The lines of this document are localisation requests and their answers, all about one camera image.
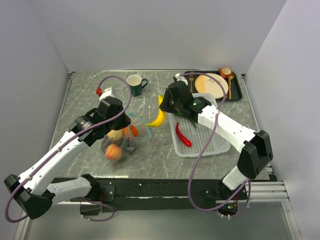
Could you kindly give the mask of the peach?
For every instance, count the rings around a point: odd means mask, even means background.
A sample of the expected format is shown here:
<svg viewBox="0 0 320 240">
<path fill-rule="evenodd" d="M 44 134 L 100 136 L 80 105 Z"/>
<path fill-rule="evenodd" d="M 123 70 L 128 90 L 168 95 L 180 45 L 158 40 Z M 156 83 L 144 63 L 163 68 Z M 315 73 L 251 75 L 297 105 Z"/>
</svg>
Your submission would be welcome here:
<svg viewBox="0 0 320 240">
<path fill-rule="evenodd" d="M 105 150 L 105 157 L 110 161 L 118 161 L 122 154 L 122 149 L 116 144 L 110 144 Z"/>
</svg>

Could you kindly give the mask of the clear zip top bag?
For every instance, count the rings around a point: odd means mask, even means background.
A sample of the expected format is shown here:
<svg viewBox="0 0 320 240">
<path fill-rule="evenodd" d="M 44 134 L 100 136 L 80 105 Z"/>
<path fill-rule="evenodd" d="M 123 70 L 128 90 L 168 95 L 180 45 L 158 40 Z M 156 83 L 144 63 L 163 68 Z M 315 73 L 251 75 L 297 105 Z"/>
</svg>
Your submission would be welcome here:
<svg viewBox="0 0 320 240">
<path fill-rule="evenodd" d="M 100 150 L 102 151 L 102 155 L 106 158 L 105 152 L 109 145 L 115 144 L 122 149 L 122 156 L 118 161 L 125 160 L 126 158 L 130 157 L 131 155 L 138 152 L 138 147 L 144 143 L 146 143 L 149 139 L 152 138 L 152 133 L 148 127 L 146 127 L 146 121 L 142 114 L 134 114 L 128 113 L 127 114 L 131 119 L 131 124 L 134 125 L 138 130 L 138 137 L 130 137 L 129 139 L 122 136 L 122 138 L 118 141 L 111 141 L 108 139 L 107 134 L 101 140 Z M 124 149 L 124 145 L 127 141 L 135 141 L 138 143 L 136 149 L 132 152 L 127 152 Z"/>
</svg>

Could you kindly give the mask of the banana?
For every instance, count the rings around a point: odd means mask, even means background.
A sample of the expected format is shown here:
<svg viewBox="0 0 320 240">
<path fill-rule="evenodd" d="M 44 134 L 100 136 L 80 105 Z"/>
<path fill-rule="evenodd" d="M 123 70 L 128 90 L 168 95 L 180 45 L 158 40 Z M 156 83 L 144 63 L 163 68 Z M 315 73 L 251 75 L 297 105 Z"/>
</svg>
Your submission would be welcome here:
<svg viewBox="0 0 320 240">
<path fill-rule="evenodd" d="M 158 114 L 157 114 L 157 117 L 154 121 L 146 123 L 145 124 L 146 127 L 157 128 L 157 127 L 160 127 L 164 123 L 164 121 L 166 119 L 166 112 L 162 111 L 160 109 L 160 105 L 163 102 L 163 100 L 164 100 L 164 97 L 161 94 L 159 94 L 158 95 Z"/>
</svg>

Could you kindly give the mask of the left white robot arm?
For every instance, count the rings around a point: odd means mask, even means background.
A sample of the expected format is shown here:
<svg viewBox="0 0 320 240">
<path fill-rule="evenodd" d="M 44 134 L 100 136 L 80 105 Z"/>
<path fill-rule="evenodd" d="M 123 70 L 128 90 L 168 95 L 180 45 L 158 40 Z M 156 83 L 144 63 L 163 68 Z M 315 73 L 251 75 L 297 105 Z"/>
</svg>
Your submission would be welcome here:
<svg viewBox="0 0 320 240">
<path fill-rule="evenodd" d="M 20 175 L 10 174 L 4 184 L 15 200 L 34 220 L 51 206 L 75 198 L 93 201 L 101 194 L 100 183 L 90 174 L 53 184 L 57 174 L 80 153 L 102 139 L 111 130 L 121 130 L 131 123 L 126 115 L 127 105 L 107 96 L 98 107 L 77 117 L 59 142 L 36 164 Z"/>
</svg>

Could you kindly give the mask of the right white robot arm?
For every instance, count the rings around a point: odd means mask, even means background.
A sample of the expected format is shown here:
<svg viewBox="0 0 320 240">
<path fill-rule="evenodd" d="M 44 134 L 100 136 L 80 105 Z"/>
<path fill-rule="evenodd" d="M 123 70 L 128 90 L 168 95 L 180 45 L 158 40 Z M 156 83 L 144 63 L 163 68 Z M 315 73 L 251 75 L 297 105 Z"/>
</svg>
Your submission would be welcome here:
<svg viewBox="0 0 320 240">
<path fill-rule="evenodd" d="M 193 97 L 183 81 L 171 83 L 159 107 L 166 113 L 182 113 L 227 140 L 239 153 L 236 166 L 222 179 L 219 195 L 232 198 L 237 187 L 246 180 L 255 179 L 273 159 L 269 134 L 247 128 L 217 109 L 204 97 Z"/>
</svg>

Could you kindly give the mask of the orange tangerine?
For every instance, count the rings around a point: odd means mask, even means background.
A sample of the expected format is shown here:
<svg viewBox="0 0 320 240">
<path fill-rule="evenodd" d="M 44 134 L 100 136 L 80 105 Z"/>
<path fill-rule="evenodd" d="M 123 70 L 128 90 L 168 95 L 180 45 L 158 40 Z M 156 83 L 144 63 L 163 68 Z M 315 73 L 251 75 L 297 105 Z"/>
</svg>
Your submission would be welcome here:
<svg viewBox="0 0 320 240">
<path fill-rule="evenodd" d="M 122 129 L 122 135 L 126 139 L 129 139 L 131 137 L 135 138 L 138 137 L 139 132 L 133 124 L 130 124 L 129 126 Z"/>
</svg>

